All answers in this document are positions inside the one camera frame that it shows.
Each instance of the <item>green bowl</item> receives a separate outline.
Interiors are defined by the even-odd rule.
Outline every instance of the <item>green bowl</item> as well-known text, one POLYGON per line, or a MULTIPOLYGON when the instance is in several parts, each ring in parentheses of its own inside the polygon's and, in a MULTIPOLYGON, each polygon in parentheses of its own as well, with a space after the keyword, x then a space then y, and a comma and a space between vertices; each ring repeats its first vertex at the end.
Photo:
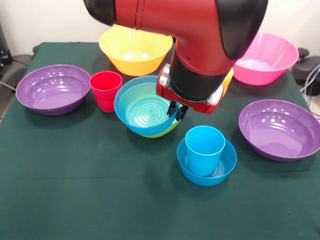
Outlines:
POLYGON ((156 135, 143 136, 143 137, 148 138, 148 139, 160 138, 160 137, 170 133, 178 125, 178 123, 180 123, 180 121, 174 120, 173 123, 171 124, 171 126, 167 130, 160 132, 159 134, 156 134, 156 135))

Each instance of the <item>cup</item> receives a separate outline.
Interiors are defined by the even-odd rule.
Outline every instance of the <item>cup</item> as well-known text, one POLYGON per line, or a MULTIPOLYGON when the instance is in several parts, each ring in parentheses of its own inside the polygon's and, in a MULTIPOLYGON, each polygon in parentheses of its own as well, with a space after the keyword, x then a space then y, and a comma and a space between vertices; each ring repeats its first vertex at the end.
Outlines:
POLYGON ((101 111, 112 113, 115 111, 114 101, 122 86, 122 77, 113 71, 102 71, 90 79, 90 87, 101 111))
POLYGON ((185 135, 188 167, 198 176, 212 174, 226 145, 224 135, 211 126, 197 126, 185 135))

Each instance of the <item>red robot arm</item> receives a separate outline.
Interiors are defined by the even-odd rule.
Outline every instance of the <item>red robot arm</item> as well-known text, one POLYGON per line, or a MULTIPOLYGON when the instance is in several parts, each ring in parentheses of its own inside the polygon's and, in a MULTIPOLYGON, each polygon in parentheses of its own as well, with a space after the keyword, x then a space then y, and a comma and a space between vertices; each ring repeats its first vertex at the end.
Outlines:
POLYGON ((171 63, 159 75, 157 94, 208 114, 220 102, 208 100, 247 51, 268 5, 268 0, 84 2, 89 13, 104 24, 176 37, 171 63))

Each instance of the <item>bowl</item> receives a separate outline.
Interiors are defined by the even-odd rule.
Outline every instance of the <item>bowl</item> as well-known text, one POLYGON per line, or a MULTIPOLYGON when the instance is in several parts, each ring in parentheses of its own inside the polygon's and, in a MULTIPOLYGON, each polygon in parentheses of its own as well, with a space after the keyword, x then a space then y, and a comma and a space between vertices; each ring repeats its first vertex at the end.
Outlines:
POLYGON ((72 112, 90 91, 90 74, 72 65, 50 65, 26 75, 16 87, 18 101, 39 114, 72 112))
POLYGON ((252 148, 270 160, 292 162, 320 149, 320 123, 291 102, 255 101, 242 110, 239 127, 252 148))
POLYGON ((183 139, 178 145, 176 155, 183 175, 190 182, 203 187, 216 186, 226 180, 226 178, 234 170, 238 159, 234 146, 228 140, 225 140, 225 147, 214 172, 209 176, 199 176, 190 171, 188 167, 185 139, 183 139))
POLYGON ((158 69, 173 45, 173 38, 158 33, 115 26, 99 40, 102 52, 123 74, 144 76, 158 69))
POLYGON ((234 69, 231 68, 231 70, 229 71, 229 73, 226 75, 226 77, 224 78, 222 85, 223 85, 223 96, 227 93, 228 87, 231 83, 231 80, 234 76, 234 69))
POLYGON ((298 49, 288 40, 258 32, 234 68, 234 78, 242 83, 263 86, 274 82, 299 59, 298 49))
POLYGON ((178 108, 172 117, 167 115, 170 101, 156 94, 158 76, 134 78, 117 92, 114 110, 118 118, 134 133, 148 137, 161 134, 172 126, 178 108))

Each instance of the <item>blue bowl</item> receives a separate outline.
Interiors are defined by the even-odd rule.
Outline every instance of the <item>blue bowl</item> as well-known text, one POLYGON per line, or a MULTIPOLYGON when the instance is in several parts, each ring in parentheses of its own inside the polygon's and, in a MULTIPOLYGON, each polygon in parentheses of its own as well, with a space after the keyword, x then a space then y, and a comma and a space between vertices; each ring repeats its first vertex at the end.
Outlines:
POLYGON ((225 147, 214 172, 208 176, 199 176, 190 171, 188 167, 187 145, 185 139, 179 143, 176 155, 183 175, 190 182, 203 187, 211 187, 222 183, 233 171, 238 159, 234 146, 228 140, 225 140, 225 147))
POLYGON ((124 84, 114 99, 118 118, 134 133, 154 136, 166 131, 175 120, 167 115, 170 102, 156 94, 158 76, 136 77, 124 84))

